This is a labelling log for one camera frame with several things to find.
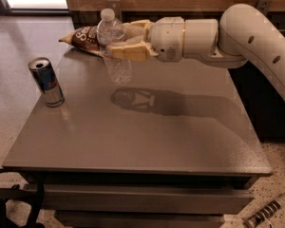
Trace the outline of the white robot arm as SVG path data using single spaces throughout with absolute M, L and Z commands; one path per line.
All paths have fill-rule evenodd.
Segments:
M 126 23 L 128 39 L 107 48 L 118 59 L 195 59 L 211 67 L 252 63 L 285 102 L 285 37 L 257 9 L 237 4 L 216 19 L 164 17 Z

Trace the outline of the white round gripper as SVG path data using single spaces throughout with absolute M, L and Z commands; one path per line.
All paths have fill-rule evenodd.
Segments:
M 123 23 L 128 38 L 148 36 L 148 41 L 133 45 L 108 47 L 110 54 L 117 59 L 146 61 L 157 57 L 162 62 L 178 62 L 182 57 L 184 20 L 181 17 L 164 17 L 159 21 L 138 20 Z

